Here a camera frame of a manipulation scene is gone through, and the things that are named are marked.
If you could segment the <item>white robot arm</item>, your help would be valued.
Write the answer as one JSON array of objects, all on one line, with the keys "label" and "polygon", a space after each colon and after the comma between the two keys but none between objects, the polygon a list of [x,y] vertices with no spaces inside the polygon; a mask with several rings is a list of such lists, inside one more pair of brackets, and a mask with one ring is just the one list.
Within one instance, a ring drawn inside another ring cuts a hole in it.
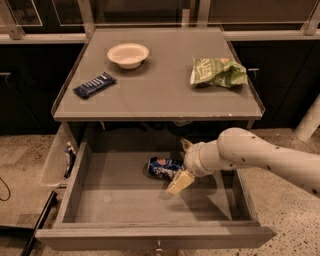
[{"label": "white robot arm", "polygon": [[216,140],[191,143],[181,140],[184,170],[179,170],[167,192],[176,195],[189,187],[196,177],[216,171],[258,167],[320,197],[320,156],[273,145],[242,129],[228,128]]}]

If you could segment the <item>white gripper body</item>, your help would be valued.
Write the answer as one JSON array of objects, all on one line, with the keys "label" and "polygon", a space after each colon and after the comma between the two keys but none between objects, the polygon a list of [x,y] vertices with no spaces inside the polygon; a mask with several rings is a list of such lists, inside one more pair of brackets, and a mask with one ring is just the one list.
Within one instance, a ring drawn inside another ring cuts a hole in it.
[{"label": "white gripper body", "polygon": [[196,143],[185,152],[184,165],[186,170],[195,177],[204,177],[211,175],[213,170],[206,166],[213,160],[214,146],[210,143]]}]

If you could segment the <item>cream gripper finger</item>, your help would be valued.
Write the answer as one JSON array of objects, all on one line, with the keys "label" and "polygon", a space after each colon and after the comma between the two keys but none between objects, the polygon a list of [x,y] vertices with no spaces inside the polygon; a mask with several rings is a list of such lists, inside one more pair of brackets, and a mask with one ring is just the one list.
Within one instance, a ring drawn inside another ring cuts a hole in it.
[{"label": "cream gripper finger", "polygon": [[185,138],[181,138],[180,142],[184,152],[187,152],[193,146],[193,143]]},{"label": "cream gripper finger", "polygon": [[177,195],[195,180],[195,176],[187,170],[179,170],[169,184],[166,192],[170,195]]}]

